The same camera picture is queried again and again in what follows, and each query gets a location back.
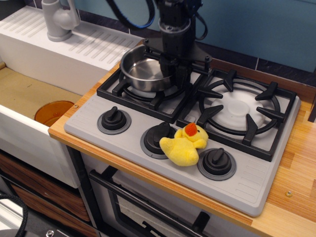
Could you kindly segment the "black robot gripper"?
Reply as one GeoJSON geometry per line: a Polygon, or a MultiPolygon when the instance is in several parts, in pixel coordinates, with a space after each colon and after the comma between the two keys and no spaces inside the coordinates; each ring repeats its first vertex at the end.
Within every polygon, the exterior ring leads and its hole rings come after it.
{"type": "Polygon", "coordinates": [[[196,43],[196,20],[188,19],[181,26],[159,20],[160,38],[143,40],[146,56],[158,60],[164,78],[174,78],[178,89],[190,82],[192,71],[208,74],[212,57],[196,43]]]}

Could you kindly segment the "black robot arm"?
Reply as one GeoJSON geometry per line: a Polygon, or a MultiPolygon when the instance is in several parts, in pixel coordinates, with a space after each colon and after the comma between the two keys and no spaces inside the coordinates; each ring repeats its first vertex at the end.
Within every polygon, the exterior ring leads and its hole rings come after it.
{"type": "Polygon", "coordinates": [[[158,26],[161,36],[143,40],[145,56],[159,63],[158,73],[149,77],[145,88],[158,92],[172,86],[181,89],[191,79],[191,73],[208,74],[212,57],[200,49],[196,41],[196,21],[205,21],[198,14],[199,0],[158,0],[158,26]]]}

